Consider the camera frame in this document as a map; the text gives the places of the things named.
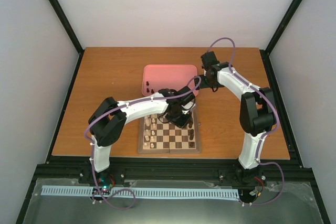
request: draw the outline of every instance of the gray wall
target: gray wall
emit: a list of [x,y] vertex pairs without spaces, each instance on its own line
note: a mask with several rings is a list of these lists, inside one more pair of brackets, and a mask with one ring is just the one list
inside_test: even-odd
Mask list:
[[291,0],[60,2],[84,47],[207,47],[228,36],[265,48]]
[[336,223],[336,0],[303,0],[271,62],[304,165]]
[[77,53],[47,0],[0,3],[0,223],[44,163]]

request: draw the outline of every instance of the gray floor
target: gray floor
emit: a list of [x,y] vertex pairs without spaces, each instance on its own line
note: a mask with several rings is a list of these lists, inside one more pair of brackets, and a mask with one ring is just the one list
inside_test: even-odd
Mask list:
[[[150,183],[141,182],[135,186],[163,186]],[[179,182],[164,183],[164,187],[176,187]],[[41,184],[55,185],[46,180],[36,186],[24,223],[322,223],[307,183],[286,184],[286,191],[278,200],[262,207],[242,207],[238,202],[225,200],[138,199],[135,206],[126,211],[114,210],[104,203],[93,205],[89,197],[40,196]],[[256,202],[267,201],[278,193],[279,186],[268,184],[269,188],[264,189]],[[188,185],[190,188],[200,187],[199,182]],[[130,202],[131,199],[111,200],[118,206],[127,206]]]

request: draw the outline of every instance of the brown tabletop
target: brown tabletop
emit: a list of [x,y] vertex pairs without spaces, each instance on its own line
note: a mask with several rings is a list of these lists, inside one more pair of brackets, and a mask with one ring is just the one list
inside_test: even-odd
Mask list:
[[[132,100],[141,93],[143,68],[148,64],[193,64],[202,74],[200,56],[206,48],[86,48],[52,155],[89,156],[83,137],[88,119],[106,97]],[[231,48],[215,48],[219,61],[229,61]],[[236,70],[260,87],[269,83],[258,48],[237,48]],[[227,89],[197,96],[202,152],[193,154],[139,154],[139,120],[128,123],[113,144],[111,156],[237,158],[244,132],[239,123],[239,100]],[[282,130],[266,138],[261,154],[267,159],[289,159]]]

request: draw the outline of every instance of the chessboard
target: chessboard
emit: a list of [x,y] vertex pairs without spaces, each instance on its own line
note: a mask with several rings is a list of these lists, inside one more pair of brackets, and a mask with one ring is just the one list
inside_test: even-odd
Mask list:
[[184,129],[168,122],[162,114],[145,116],[140,119],[138,153],[200,153],[198,127],[196,110]]

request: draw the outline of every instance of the pink tray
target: pink tray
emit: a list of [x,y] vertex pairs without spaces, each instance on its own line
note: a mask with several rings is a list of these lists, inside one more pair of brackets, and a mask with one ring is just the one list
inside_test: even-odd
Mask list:
[[[197,68],[194,65],[147,65],[143,69],[142,94],[151,94],[151,89],[158,92],[159,89],[179,90],[187,85],[191,78],[197,75]],[[191,82],[189,88],[195,87]]]

